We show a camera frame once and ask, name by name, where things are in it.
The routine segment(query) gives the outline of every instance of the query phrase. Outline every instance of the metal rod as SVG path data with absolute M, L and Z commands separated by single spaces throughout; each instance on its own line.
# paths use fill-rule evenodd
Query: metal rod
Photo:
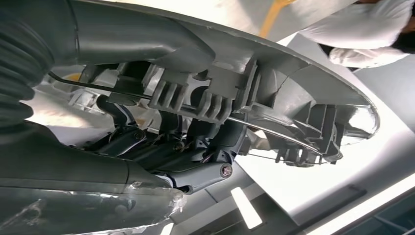
M 99 86 L 99 85 L 95 85 L 95 84 L 88 84 L 88 83 L 83 83 L 83 82 L 75 82 L 75 81 L 65 80 L 65 79 L 59 77 L 58 75 L 56 75 L 54 72 L 49 72 L 48 75 L 50 77 L 52 77 L 53 79 L 55 79 L 55 80 L 57 80 L 59 82 L 62 82 L 62 83 L 66 83 L 66 84 L 71 84 L 71 85 L 81 86 L 81 87 L 88 87 L 88 88 L 98 89 L 98 90 L 104 90 L 104 91 L 113 92 L 113 93 L 116 93 L 116 94 L 130 95 L 130 96 L 134 96 L 134 97 L 142 98 L 142 99 L 151 99 L 151 96 L 150 95 L 133 94 L 133 93 L 129 93 L 129 92 L 120 92 L 120 91 L 117 91 L 116 89 L 111 88 L 111 87 L 105 87 L 105 86 Z M 196 107 L 191 106 L 191 105 L 187 105 L 187 104 L 183 104 L 182 107 L 185 108 L 185 109 L 188 109 L 188 110 L 196 110 Z M 275 135 L 277 137 L 280 137 L 282 139 L 285 139 L 285 140 L 291 141 L 293 143 L 296 143 L 296 144 L 298 144 L 300 146 L 303 146 L 304 148 L 306 148 L 308 150 L 311 150 L 311 151 L 313 151 L 313 152 L 315 152 L 317 154 L 320 154 L 320 155 L 322 154 L 315 147 L 313 147 L 313 146 L 311 146 L 309 144 L 303 143 L 303 142 L 301 142 L 301 141 L 299 141 L 299 140 L 297 140 L 297 139 L 295 139 L 293 137 L 290 137 L 288 135 L 282 134 L 280 132 L 277 132 L 277 131 L 274 131 L 274 130 L 270 130 L 270 129 L 264 128 L 262 126 L 258 126 L 258 125 L 255 125 L 255 124 L 252 124 L 250 122 L 243 121 L 243 120 L 240 120 L 240 119 L 237 119 L 237 118 L 234 118 L 234 117 L 228 117 L 227 120 L 234 121 L 234 122 L 238 122 L 238 123 L 244 124 L 246 126 L 249 126 L 249 127 L 252 127 L 252 128 L 255 128 L 255 129 L 258 129 L 258 130 L 267 132 L 267 133 L 270 133 L 270 134 Z
M 298 144 L 298 145 L 301 145 L 301 146 L 303 146 L 304 148 L 307 148 L 308 150 L 311 150 L 311 151 L 313 151 L 313 152 L 315 152 L 315 153 L 321 154 L 321 153 L 319 152 L 319 150 L 318 150 L 318 149 L 316 149 L 315 147 L 313 147 L 313 146 L 311 146 L 311 145 L 309 145 L 309 144 L 303 143 L 303 142 L 301 142 L 301 141 L 299 141 L 299 140 L 297 140 L 297 139 L 295 139 L 295 138 L 293 138 L 293 137 L 290 137 L 290 136 L 288 136 L 288 135 L 282 134 L 282 133 L 280 133 L 280 132 L 273 131 L 273 130 L 267 129 L 267 128 L 265 128 L 265 127 L 258 126 L 258 125 L 255 125 L 255 124 L 252 124 L 252 123 L 249 123 L 249 122 L 246 122 L 246 121 L 243 121 L 243 120 L 240 120 L 240 119 L 234 118 L 234 117 L 229 117 L 229 118 L 228 118 L 228 120 L 230 120 L 230 121 L 234 121 L 234 122 L 238 122 L 238 123 L 241 123 L 241 124 L 244 124 L 244 125 L 250 126 L 250 127 L 252 127 L 252 128 L 255 128 L 255 129 L 258 129 L 258 130 L 261 130 L 261 131 L 264 131 L 264 132 L 270 133 L 270 134 L 273 134 L 273 135 L 278 136 L 278 137 L 280 137 L 280 138 L 283 138 L 283 139 L 286 139 L 286 140 L 288 140 L 288 141 L 294 142 L 294 143 L 296 143 L 296 144 Z

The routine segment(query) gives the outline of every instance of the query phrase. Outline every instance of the yellow strap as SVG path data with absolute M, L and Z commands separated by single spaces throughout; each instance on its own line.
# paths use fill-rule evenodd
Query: yellow strap
M 281 11 L 281 9 L 296 0 L 275 0 L 272 4 L 270 10 L 268 11 L 267 17 L 264 20 L 264 24 L 262 24 L 261 31 L 259 33 L 259 37 L 266 38 L 271 31 L 274 22 Z

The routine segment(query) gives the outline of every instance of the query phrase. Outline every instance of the person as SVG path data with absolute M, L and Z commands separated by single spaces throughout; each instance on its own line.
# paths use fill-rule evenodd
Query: person
M 300 33 L 331 62 L 372 68 L 415 54 L 415 0 L 360 0 Z

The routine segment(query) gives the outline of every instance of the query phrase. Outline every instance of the screw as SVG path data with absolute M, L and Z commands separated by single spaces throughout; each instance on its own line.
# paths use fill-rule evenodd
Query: screw
M 184 143 L 181 141 L 174 146 L 174 150 L 181 150 L 182 148 L 184 148 Z
M 221 173 L 224 177 L 229 177 L 232 175 L 232 166 L 227 165 L 221 169 Z
M 139 187 L 140 187 L 140 185 L 141 185 L 141 182 L 135 181 L 135 182 L 133 182 L 133 183 L 131 184 L 131 187 L 133 187 L 133 188 L 139 188 Z
M 134 134 L 134 138 L 136 138 L 138 141 L 141 141 L 145 138 L 145 134 L 142 131 L 138 131 Z

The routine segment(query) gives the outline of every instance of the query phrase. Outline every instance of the fluorescent light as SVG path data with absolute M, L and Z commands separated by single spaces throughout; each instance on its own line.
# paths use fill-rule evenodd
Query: fluorescent light
M 160 235 L 170 235 L 170 233 L 171 233 L 171 230 L 173 229 L 173 223 L 170 223 L 170 224 L 167 224 L 164 228 L 163 228 L 163 230 L 162 230 L 162 232 L 161 232 L 161 234 Z
M 235 200 L 236 205 L 241 211 L 242 217 L 244 218 L 248 229 L 253 229 L 256 226 L 262 224 L 261 218 L 259 217 L 258 213 L 256 213 L 254 207 L 249 202 L 248 198 L 245 196 L 240 187 L 232 189 L 231 194 Z
M 339 229 L 347 226 L 353 221 L 377 209 L 381 205 L 388 203 L 397 196 L 415 187 L 415 174 L 403 179 L 395 185 L 387 188 L 379 194 L 373 196 L 367 201 L 357 205 L 356 207 L 346 211 L 326 224 L 311 231 L 308 235 L 330 235 Z

